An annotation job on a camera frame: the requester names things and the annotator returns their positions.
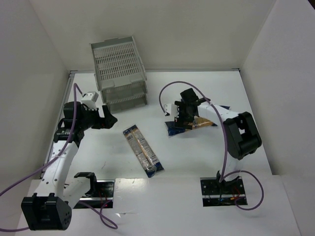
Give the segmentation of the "spaghetti bag with text label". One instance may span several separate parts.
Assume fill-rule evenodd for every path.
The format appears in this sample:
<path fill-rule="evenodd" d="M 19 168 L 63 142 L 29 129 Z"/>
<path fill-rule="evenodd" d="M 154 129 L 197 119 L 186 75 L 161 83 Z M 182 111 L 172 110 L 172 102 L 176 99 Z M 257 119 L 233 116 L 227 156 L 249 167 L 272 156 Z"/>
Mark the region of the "spaghetti bag with text label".
<path fill-rule="evenodd" d="M 128 144 L 148 178 L 164 171 L 164 167 L 136 125 L 123 131 Z"/>

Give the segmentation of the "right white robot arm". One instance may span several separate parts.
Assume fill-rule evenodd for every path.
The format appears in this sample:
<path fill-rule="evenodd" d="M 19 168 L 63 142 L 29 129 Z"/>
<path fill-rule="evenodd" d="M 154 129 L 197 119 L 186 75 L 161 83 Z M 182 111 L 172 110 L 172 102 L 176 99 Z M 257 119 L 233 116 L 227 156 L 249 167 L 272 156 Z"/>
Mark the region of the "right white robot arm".
<path fill-rule="evenodd" d="M 193 89 L 180 93 L 181 100 L 175 101 L 177 109 L 174 125 L 192 129 L 196 117 L 205 118 L 220 125 L 223 130 L 224 158 L 219 171 L 219 181 L 230 182 L 239 176 L 242 159 L 255 153 L 262 145 L 257 126 L 249 112 L 238 113 L 198 98 Z"/>

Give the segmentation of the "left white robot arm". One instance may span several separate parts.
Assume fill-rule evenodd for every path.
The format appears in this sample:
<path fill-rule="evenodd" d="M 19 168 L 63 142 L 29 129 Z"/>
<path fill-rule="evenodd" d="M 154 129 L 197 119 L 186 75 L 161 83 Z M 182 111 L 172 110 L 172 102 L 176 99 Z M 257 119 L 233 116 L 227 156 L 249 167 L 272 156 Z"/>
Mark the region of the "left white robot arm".
<path fill-rule="evenodd" d="M 89 128 L 110 129 L 117 122 L 106 105 L 102 110 L 103 117 L 98 108 L 81 102 L 65 103 L 64 117 L 54 134 L 53 152 L 42 181 L 33 195 L 24 197 L 21 203 L 30 230 L 66 230 L 71 222 L 72 209 L 80 198 L 98 192 L 93 172 L 79 172 L 68 186 L 65 183 L 84 132 Z"/>

